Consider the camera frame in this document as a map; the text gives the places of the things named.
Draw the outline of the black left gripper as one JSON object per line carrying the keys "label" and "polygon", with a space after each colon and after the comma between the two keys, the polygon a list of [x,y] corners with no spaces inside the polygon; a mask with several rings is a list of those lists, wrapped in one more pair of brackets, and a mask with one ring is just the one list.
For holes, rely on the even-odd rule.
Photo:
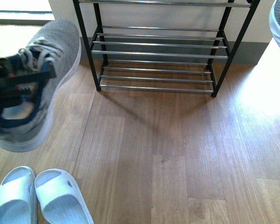
{"label": "black left gripper", "polygon": [[40,82],[55,77],[54,70],[15,76],[11,62],[0,58],[0,108],[14,107],[22,103],[21,91],[17,84]]}

